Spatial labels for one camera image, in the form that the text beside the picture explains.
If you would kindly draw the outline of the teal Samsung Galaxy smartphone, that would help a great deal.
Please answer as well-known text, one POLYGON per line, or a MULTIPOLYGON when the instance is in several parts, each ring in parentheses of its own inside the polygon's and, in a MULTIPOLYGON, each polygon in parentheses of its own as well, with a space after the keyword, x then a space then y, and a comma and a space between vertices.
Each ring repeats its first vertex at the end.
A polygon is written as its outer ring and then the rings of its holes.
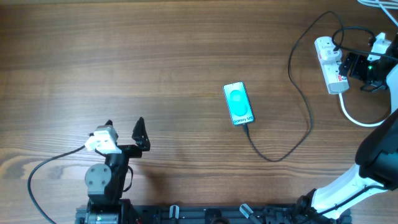
POLYGON ((254 115, 243 82, 224 85, 223 92, 233 125, 239 126, 254 121, 254 115))

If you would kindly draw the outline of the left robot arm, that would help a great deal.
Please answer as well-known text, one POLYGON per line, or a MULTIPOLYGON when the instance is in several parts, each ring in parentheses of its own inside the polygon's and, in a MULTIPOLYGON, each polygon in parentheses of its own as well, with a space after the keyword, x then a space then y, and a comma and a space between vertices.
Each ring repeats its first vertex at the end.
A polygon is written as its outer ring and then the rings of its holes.
POLYGON ((85 147, 104 156, 105 161, 91 166, 85 174, 89 201, 85 209, 76 211, 75 223, 140 223, 141 217, 123 193, 131 186, 124 186, 131 158, 141 158, 150 150, 144 118, 140 117, 132 131, 134 144, 118 145, 118 134, 113 122, 98 126, 89 135, 85 147))

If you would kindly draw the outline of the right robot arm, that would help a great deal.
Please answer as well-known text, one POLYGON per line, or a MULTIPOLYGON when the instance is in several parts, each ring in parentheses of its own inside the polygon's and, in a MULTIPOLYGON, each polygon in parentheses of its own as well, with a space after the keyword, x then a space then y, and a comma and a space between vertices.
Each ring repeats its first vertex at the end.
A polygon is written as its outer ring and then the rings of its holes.
POLYGON ((347 71, 358 72, 362 81, 380 80, 391 94, 391 114, 358 147, 355 163, 329 185, 301 196, 292 207, 292 223, 343 223, 343 214, 362 200, 397 188, 397 65, 384 59, 397 52, 397 41, 380 33, 372 51, 350 54, 341 62, 341 53, 331 37, 315 41, 326 84, 346 85, 347 71))

